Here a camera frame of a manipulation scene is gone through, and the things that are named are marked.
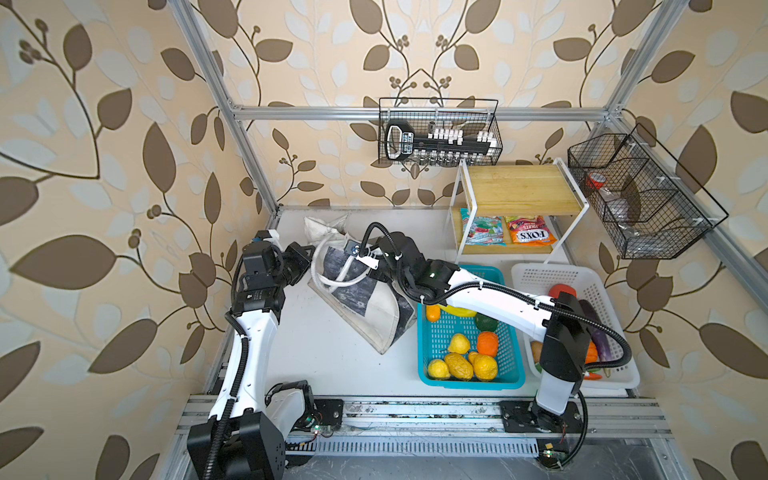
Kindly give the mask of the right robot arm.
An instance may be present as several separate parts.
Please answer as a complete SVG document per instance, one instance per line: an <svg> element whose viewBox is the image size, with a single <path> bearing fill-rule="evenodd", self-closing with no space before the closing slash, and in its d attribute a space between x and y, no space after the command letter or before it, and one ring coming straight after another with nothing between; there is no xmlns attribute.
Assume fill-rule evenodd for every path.
<svg viewBox="0 0 768 480"><path fill-rule="evenodd" d="M580 388L592 369L619 368L632 360L624 336L583 314L579 300L561 294L534 296L483 279L459 265L428 259L412 238L390 232L379 222L366 228L359 261L370 277L395 283L408 299L424 305L451 306L487 315L542 343L540 386L528 407L527 422L539 431L558 432L566 425L572 397L584 400ZM601 331L621 347L621 355L606 362L587 361L591 332Z"/></svg>

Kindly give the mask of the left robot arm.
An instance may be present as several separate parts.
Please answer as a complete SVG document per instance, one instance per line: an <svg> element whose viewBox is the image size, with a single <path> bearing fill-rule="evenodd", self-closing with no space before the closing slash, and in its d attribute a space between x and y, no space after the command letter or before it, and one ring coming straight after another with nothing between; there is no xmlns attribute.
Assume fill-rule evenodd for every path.
<svg viewBox="0 0 768 480"><path fill-rule="evenodd" d="M190 428L187 451L200 479L280 479L286 438L314 418L314 398L304 380L269 389L271 348L285 305L285 290L309 270L314 248L282 248L274 230L261 230L237 261L231 306L234 331L229 365L218 397L202 424Z"/></svg>

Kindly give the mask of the white canvas grocery bag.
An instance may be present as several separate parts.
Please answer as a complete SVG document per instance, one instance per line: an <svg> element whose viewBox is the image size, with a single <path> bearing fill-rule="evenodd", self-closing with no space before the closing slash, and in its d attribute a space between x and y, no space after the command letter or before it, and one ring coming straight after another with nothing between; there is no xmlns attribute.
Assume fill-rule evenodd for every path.
<svg viewBox="0 0 768 480"><path fill-rule="evenodd" d="M347 234L346 220L304 219L306 238L315 247L310 286L383 355L415 323L416 310L392 281L373 278L376 270L358 259L360 243Z"/></svg>

